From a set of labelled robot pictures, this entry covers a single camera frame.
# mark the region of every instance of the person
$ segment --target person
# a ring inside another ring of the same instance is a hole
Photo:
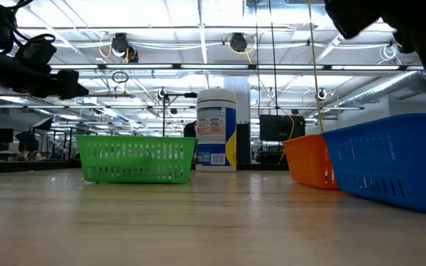
[[[197,137],[196,128],[197,128],[197,121],[186,124],[185,128],[183,128],[183,136],[184,137]]]
[[[188,123],[183,128],[183,136],[184,137],[197,137],[197,121],[194,121],[192,123]],[[192,155],[192,163],[195,163],[197,160],[197,147],[195,146],[195,149],[193,151]]]

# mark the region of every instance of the product label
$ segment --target product label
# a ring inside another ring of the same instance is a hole
[[[197,113],[198,163],[236,166],[236,114],[231,108],[203,108]]]

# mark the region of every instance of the disinfecting wipes container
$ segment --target disinfecting wipes container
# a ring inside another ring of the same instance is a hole
[[[236,171],[236,103],[232,91],[198,92],[197,139],[197,171]]]

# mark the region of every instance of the white container lid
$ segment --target white container lid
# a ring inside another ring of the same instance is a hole
[[[229,89],[204,89],[198,92],[197,102],[203,100],[227,100],[236,103],[234,92]]]

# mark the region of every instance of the pillar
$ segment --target pillar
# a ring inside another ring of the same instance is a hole
[[[236,161],[251,163],[251,91],[249,77],[223,78],[223,88],[234,92],[236,97]]]

